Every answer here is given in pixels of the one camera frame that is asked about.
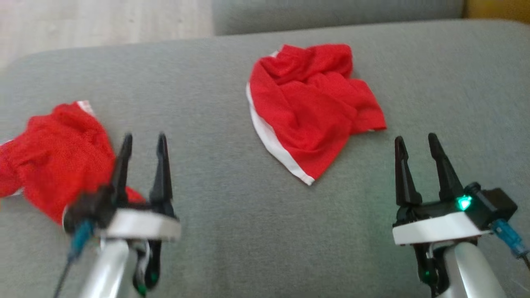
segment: blue cable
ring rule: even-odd
[[[523,240],[517,232],[505,220],[496,220],[491,225],[491,230],[497,235],[511,250],[516,258],[523,258],[530,250],[523,244]]]
[[[90,240],[94,234],[94,225],[90,221],[82,222],[72,237],[72,242],[70,243],[70,252],[68,253],[68,260],[77,260],[85,244]]]
[[[81,256],[83,248],[85,248],[85,244],[90,240],[93,234],[94,225],[90,221],[84,221],[79,225],[79,227],[77,227],[77,230],[75,231],[70,243],[70,251],[68,252],[66,266],[63,270],[63,273],[61,274],[59,283],[55,288],[54,298],[59,297],[66,275],[68,275],[68,271],[70,270],[70,266]]]

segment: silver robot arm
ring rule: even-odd
[[[65,272],[72,263],[70,256],[78,257],[86,239],[92,234],[101,239],[101,251],[81,291],[82,298],[145,297],[160,278],[162,243],[180,238],[180,221],[171,204],[165,135],[160,134],[158,139],[158,167],[147,203],[131,203],[127,197],[132,143],[133,137],[126,135],[109,185],[100,187],[95,194],[82,194],[63,216],[65,231],[73,234],[72,247],[77,247],[72,249],[77,253],[69,255]]]
[[[431,155],[440,183],[439,201],[423,203],[408,166],[402,137],[395,140],[396,204],[394,242],[411,245],[418,277],[438,298],[503,298],[506,294],[484,255],[478,238],[507,221],[517,205],[501,190],[482,190],[476,182],[463,188],[435,134]],[[517,252],[525,256],[527,250]]]
[[[79,298],[141,298],[147,290],[149,240],[178,240],[180,223],[149,211],[119,209],[100,237],[101,252]]]

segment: couch cushion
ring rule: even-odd
[[[129,184],[144,194],[168,136],[182,240],[163,249],[149,297],[428,297],[410,247],[393,243],[394,137],[402,135],[424,200],[436,200],[427,134],[461,181],[502,187],[530,243],[530,30],[504,21],[338,27],[44,52],[0,80],[0,137],[53,106],[90,100],[119,145],[132,132]],[[291,175],[255,133],[245,97],[254,62],[283,43],[344,42],[354,76],[372,88],[388,130],[353,136],[313,186]],[[20,197],[2,201],[0,291],[50,295],[68,249],[60,228]],[[527,294],[522,263],[493,236],[480,248],[506,291]],[[72,270],[75,296],[95,246]]]
[[[217,35],[462,17],[463,0],[212,0]]]

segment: white trim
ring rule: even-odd
[[[256,112],[254,100],[252,99],[252,94],[250,93],[250,83],[246,84],[246,98],[249,100],[252,124],[254,124],[254,129],[256,130],[256,133],[258,133],[258,136],[265,145],[267,151],[276,157],[287,168],[287,170],[289,170],[289,172],[300,178],[300,180],[305,182],[307,185],[311,185],[313,182],[315,182],[315,179],[309,176],[298,165],[291,154],[280,144],[274,129]]]
[[[24,190],[23,188],[20,188],[17,191],[15,191],[13,194],[8,195],[7,197],[0,197],[0,198],[9,198],[9,197],[18,196],[18,195],[20,195],[22,193],[23,190]]]
[[[92,117],[96,117],[96,114],[94,113],[94,110],[92,110],[92,106],[90,105],[88,100],[80,100],[76,101],[77,105],[85,111],[87,114],[89,114]]]

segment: green led light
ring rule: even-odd
[[[429,271],[425,271],[425,272],[423,273],[423,279],[422,279],[422,281],[423,281],[424,283],[427,283],[427,284],[430,282],[430,272],[429,272]]]
[[[460,211],[465,211],[466,209],[469,208],[469,206],[471,206],[471,200],[473,198],[470,197],[470,196],[462,196],[460,198],[456,198],[456,207],[460,210]]]
[[[145,296],[145,294],[147,293],[147,288],[144,285],[139,285],[138,292],[140,292],[142,296]]]

